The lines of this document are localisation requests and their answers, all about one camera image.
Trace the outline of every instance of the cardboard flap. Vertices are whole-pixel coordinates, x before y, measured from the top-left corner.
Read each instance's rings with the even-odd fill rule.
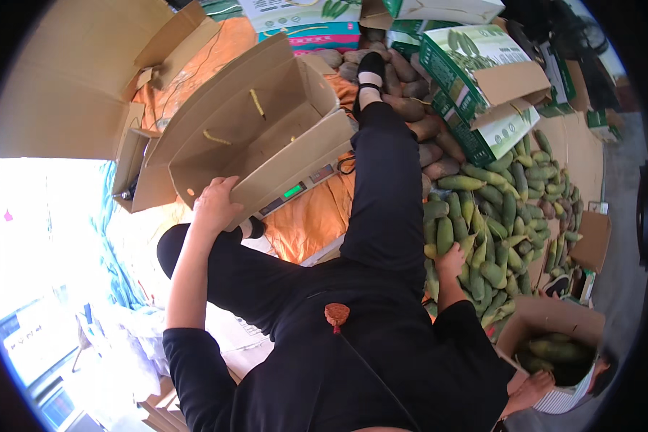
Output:
[[[493,106],[509,102],[515,96],[528,100],[527,96],[533,93],[536,93],[537,100],[528,100],[528,102],[535,105],[551,88],[542,68],[533,61],[480,69],[473,72],[473,76],[485,99]]]
[[[368,28],[388,30],[394,19],[386,9],[382,0],[365,0],[360,12],[360,25]]]
[[[205,128],[199,129],[200,126],[216,111],[224,109],[227,101],[245,97],[244,92],[236,95],[237,91],[247,88],[263,76],[264,71],[293,59],[288,37],[285,33],[278,32],[225,65],[177,110],[166,126],[156,149],[147,160],[147,166],[167,165],[190,136],[202,134]],[[261,98],[260,92],[257,93],[258,98]]]
[[[199,27],[206,17],[199,2],[193,0],[173,15],[173,18],[151,38],[135,59],[135,66],[146,68],[163,63],[180,42],[190,36],[190,33]]]

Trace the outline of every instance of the green printed box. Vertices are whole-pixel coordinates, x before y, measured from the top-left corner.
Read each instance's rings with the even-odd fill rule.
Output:
[[[540,116],[530,105],[515,114],[487,122],[477,128],[471,128],[457,113],[454,101],[444,92],[437,92],[432,100],[432,108],[449,126],[466,158],[476,167],[501,158],[511,150],[518,141],[537,123]]]
[[[420,64],[449,96],[456,113],[472,129],[513,116],[514,101],[549,101],[550,83],[542,68],[499,26],[439,28],[423,33]]]
[[[394,48],[406,59],[420,51],[422,33],[436,28],[456,27],[462,24],[431,19],[397,19],[386,32],[386,46]]]

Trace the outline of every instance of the yam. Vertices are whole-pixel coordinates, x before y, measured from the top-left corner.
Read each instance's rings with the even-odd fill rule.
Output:
[[[424,67],[420,64],[420,53],[413,53],[410,55],[410,65],[415,69],[415,71],[420,74],[421,77],[425,79],[425,81],[430,82],[432,81],[432,77],[430,76],[429,73],[425,70]]]
[[[416,99],[422,99],[429,94],[430,94],[430,89],[428,87],[427,82],[424,80],[407,83],[406,86],[404,87],[404,92],[403,92],[404,98],[416,98]]]
[[[389,63],[391,60],[391,55],[389,52],[386,50],[386,46],[384,45],[383,42],[380,41],[374,41],[370,44],[370,49],[376,53],[379,53],[381,58],[384,59],[385,62]]]
[[[419,122],[411,123],[408,128],[411,131],[415,132],[417,135],[417,140],[422,142],[430,138],[434,138],[440,132],[440,125],[437,123],[437,120],[433,119],[431,116],[425,116]]]
[[[417,100],[399,98],[394,95],[382,95],[381,99],[391,105],[391,108],[393,108],[405,122],[418,122],[425,117],[425,107],[423,107],[423,104]]]
[[[394,69],[394,66],[392,64],[387,64],[384,67],[384,90],[389,95],[396,96],[397,98],[400,98],[404,94],[404,90],[401,88],[399,77],[396,75],[396,69]]]
[[[442,159],[429,164],[422,169],[423,174],[430,180],[437,180],[442,177],[454,176],[458,174],[459,166],[456,160],[444,156]]]
[[[364,56],[371,53],[372,50],[351,50],[343,54],[343,60],[354,64],[360,64]]]
[[[389,48],[387,51],[391,54],[391,64],[394,65],[400,81],[413,82],[417,80],[417,72],[398,51],[394,48]]]
[[[337,50],[319,50],[314,51],[312,54],[322,57],[330,68],[337,68],[343,63],[343,56]]]
[[[435,138],[435,141],[446,154],[457,160],[459,163],[463,164],[466,162],[466,155],[463,153],[461,144],[459,144],[456,138],[454,138],[449,132],[440,132]]]
[[[338,67],[338,74],[341,76],[341,78],[348,80],[352,82],[353,84],[358,83],[358,65],[351,63],[351,62],[345,62],[342,65]]]

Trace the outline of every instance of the foot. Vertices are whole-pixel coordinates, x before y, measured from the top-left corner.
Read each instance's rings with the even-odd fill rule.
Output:
[[[353,105],[353,115],[359,118],[360,112],[372,102],[381,102],[381,87],[384,84],[384,59],[376,52],[368,53],[358,65],[358,95]]]

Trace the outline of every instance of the floor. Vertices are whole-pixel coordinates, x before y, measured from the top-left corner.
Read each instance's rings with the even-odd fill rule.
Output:
[[[609,203],[612,236],[605,267],[596,278],[592,296],[595,310],[606,316],[603,346],[619,361],[624,361],[634,341],[647,279],[645,270],[639,265],[636,242],[636,192],[639,166],[643,165],[648,153],[640,114],[623,114],[622,117],[624,141],[604,147],[603,200]],[[583,431],[595,418],[595,411],[606,394],[607,391],[562,415],[525,410],[512,415],[506,425],[510,432]]]

